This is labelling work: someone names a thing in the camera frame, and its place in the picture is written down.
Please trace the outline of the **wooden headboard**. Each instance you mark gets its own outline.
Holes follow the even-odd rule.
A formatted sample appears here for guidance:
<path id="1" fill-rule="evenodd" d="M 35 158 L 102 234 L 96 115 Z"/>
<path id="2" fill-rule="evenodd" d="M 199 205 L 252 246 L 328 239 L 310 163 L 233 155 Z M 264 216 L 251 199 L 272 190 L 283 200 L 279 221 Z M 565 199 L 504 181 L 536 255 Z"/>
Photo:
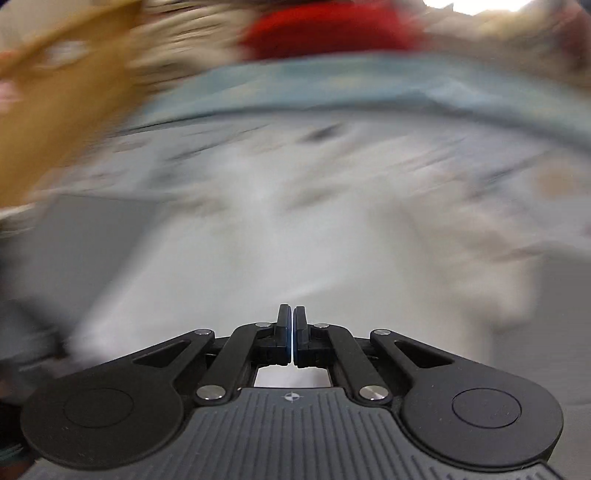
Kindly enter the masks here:
<path id="1" fill-rule="evenodd" d="M 92 7 L 21 48 L 1 67 L 17 102 L 1 116 L 1 204 L 28 202 L 50 170 L 78 157 L 146 99 L 126 68 L 128 34 L 141 4 L 115 1 Z M 89 51 L 56 69 L 41 66 L 48 49 L 82 40 Z"/>

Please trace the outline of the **light blue patterned quilt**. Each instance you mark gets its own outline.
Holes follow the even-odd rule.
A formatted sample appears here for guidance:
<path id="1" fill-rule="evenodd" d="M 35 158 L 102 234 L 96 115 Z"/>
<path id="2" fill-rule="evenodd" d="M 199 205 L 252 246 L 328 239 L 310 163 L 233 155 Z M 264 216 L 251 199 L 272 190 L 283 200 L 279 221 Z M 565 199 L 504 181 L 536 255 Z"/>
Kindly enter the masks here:
<path id="1" fill-rule="evenodd" d="M 290 110 L 475 117 L 590 148 L 589 96 L 558 82 L 438 54 L 325 55 L 221 67 L 154 97 L 123 128 Z"/>

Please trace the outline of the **red folded comforter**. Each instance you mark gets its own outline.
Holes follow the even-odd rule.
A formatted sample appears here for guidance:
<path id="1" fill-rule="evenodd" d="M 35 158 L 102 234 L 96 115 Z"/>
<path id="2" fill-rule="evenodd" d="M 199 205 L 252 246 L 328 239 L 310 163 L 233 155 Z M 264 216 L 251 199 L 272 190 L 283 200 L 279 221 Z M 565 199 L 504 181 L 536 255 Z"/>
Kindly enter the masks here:
<path id="1" fill-rule="evenodd" d="M 263 15 L 240 46 L 256 60 L 356 52 L 413 52 L 424 29 L 389 1 L 318 1 Z"/>

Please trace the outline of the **deer print bed sheet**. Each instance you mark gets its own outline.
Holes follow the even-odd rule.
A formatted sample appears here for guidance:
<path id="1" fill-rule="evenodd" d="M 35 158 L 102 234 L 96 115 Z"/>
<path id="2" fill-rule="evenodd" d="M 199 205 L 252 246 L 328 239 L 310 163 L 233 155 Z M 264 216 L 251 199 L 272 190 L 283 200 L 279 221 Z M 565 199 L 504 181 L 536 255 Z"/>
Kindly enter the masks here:
<path id="1" fill-rule="evenodd" d="M 50 192 L 221 201 L 239 184 L 280 210 L 375 188 L 475 237 L 590 250 L 590 155 L 478 118 L 279 112 L 134 122 L 54 174 Z"/>

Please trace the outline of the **cream folded blanket stack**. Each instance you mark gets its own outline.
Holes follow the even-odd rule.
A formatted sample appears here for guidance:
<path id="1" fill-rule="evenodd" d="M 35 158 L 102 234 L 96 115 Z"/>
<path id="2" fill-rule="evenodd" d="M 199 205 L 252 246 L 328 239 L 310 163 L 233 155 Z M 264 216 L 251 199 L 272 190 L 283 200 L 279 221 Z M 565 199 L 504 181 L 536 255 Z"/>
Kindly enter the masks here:
<path id="1" fill-rule="evenodd" d="M 242 1 L 144 1 L 128 37 L 126 67 L 163 90 L 208 70 L 242 62 L 242 39 L 259 10 Z"/>

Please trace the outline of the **white long-sleeve shirt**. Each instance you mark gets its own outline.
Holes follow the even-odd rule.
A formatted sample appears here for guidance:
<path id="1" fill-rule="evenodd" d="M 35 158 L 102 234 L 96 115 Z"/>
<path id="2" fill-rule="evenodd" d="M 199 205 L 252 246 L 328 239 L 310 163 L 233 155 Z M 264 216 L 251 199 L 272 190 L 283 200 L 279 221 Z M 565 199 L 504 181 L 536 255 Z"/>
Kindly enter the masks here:
<path id="1" fill-rule="evenodd" d="M 385 327 L 487 362 L 526 321 L 535 231 L 485 192 L 525 141 L 453 118 L 281 118 L 223 146 L 170 202 L 74 334 L 98 364 L 194 328 L 220 335 L 280 304 L 355 334 Z"/>

